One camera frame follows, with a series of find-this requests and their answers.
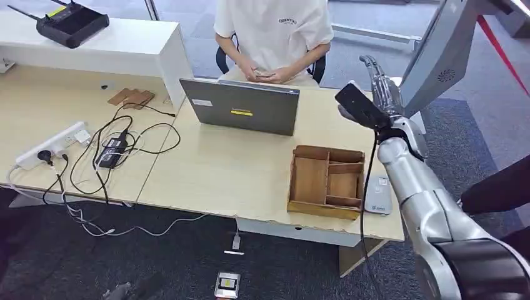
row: black router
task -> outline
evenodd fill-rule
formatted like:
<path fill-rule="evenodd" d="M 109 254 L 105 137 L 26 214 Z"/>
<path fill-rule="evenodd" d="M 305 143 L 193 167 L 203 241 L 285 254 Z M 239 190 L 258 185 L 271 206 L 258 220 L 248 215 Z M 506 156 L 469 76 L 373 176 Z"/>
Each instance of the black router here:
<path fill-rule="evenodd" d="M 66 4 L 60 0 L 51 0 L 62 5 L 56 12 L 40 18 L 8 5 L 9 8 L 37 21 L 37 32 L 45 38 L 70 49 L 79 47 L 83 41 L 96 32 L 109 26 L 109 16 L 86 8 L 71 1 Z"/>

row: black chair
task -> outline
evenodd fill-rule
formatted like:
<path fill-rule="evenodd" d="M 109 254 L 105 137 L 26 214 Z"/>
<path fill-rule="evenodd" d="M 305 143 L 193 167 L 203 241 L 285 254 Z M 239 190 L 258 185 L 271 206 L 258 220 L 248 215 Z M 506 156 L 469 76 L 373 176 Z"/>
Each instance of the black chair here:
<path fill-rule="evenodd" d="M 226 74 L 229 71 L 228 65 L 226 64 L 226 53 L 221 47 L 217 49 L 216 54 L 217 66 L 223 74 Z M 313 79 L 320 84 L 322 77 L 324 76 L 324 71 L 326 70 L 326 55 L 320 57 L 316 62 L 313 63 L 311 68 L 307 69 L 307 72 L 313 76 Z"/>

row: red rope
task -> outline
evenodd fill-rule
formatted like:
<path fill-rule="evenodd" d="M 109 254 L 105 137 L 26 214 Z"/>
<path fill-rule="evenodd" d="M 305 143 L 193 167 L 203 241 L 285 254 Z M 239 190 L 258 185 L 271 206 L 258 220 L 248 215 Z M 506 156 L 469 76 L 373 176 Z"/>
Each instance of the red rope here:
<path fill-rule="evenodd" d="M 519 85 L 522 87 L 522 89 L 526 92 L 526 94 L 530 97 L 530 92 L 526 89 L 526 86 L 524 86 L 523 81 L 519 77 L 519 74 L 517 74 L 517 71 L 515 70 L 514 66 L 506 56 L 506 53 L 504 52 L 503 48 L 499 44 L 499 41 L 497 41 L 497 38 L 493 34 L 493 31 L 491 31 L 491 27 L 489 27 L 488 22 L 486 19 L 484 19 L 484 16 L 479 16 L 478 23 L 480 24 L 482 30 L 486 34 L 487 38 L 497 51 L 499 53 L 499 56 L 501 57 L 502 61 L 504 61 L 504 64 L 508 67 L 512 75 L 514 76 L 515 80 L 519 83 Z"/>

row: light wood tabletop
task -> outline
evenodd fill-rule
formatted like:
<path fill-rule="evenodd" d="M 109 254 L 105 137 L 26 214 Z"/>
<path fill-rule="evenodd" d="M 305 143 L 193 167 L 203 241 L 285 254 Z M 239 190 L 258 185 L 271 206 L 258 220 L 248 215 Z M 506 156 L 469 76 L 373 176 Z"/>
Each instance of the light wood tabletop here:
<path fill-rule="evenodd" d="M 333 89 L 301 88 L 293 137 L 201 124 L 185 101 L 175 121 L 182 143 L 158 156 L 138 203 L 359 234 L 359 219 L 286 211 L 291 159 L 297 145 L 358 150 L 369 159 L 374 134 L 339 115 L 336 93 Z M 173 139 L 170 133 L 166 145 Z M 375 161 L 372 175 L 378 174 L 385 171 Z M 366 214 L 366 236 L 404 239 L 393 194 L 392 204 L 389 216 Z"/>
<path fill-rule="evenodd" d="M 117 106 L 107 101 L 123 88 L 148 89 L 156 93 L 149 105 L 164 112 L 173 113 L 173 105 L 162 79 L 157 77 L 128 76 L 86 71 L 67 71 L 43 67 L 14 66 L 6 74 L 0 74 L 0 134 L 4 138 L 0 156 L 0 172 L 6 174 L 15 159 L 33 147 L 43 143 L 78 121 L 87 122 L 90 133 L 111 120 Z M 129 114 L 134 118 L 131 130 L 142 131 L 156 123 L 173 123 L 174 118 L 158 114 L 150 109 L 125 109 L 118 115 Z M 122 131 L 127 121 L 116 122 L 113 131 Z M 142 138 L 144 149 L 159 151 L 168 134 L 167 126 L 156 127 Z M 70 166 L 84 150 L 78 142 L 66 149 Z M 94 150 L 89 159 L 83 159 L 76 167 L 74 182 L 85 181 L 79 186 L 86 191 L 99 188 L 100 184 L 91 167 Z M 115 201 L 134 202 L 148 178 L 156 155 L 139 152 L 127 163 L 112 172 L 108 184 L 109 197 Z M 57 169 L 64 161 L 54 160 Z M 63 181 L 69 194 L 101 199 L 100 191 L 85 196 L 69 183 L 67 170 Z M 18 169 L 11 179 L 14 184 L 33 190 L 45 190 L 55 180 L 54 173 L 44 164 L 25 171 Z M 5 184 L 2 175 L 0 183 Z M 59 191 L 56 185 L 53 191 Z"/>

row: gray laptop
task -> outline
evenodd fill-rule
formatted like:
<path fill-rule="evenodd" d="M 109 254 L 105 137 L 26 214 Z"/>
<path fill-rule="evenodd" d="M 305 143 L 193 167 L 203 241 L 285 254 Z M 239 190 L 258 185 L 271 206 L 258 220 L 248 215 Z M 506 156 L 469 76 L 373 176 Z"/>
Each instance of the gray laptop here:
<path fill-rule="evenodd" d="M 297 89 L 237 81 L 180 82 L 201 123 L 293 135 Z"/>

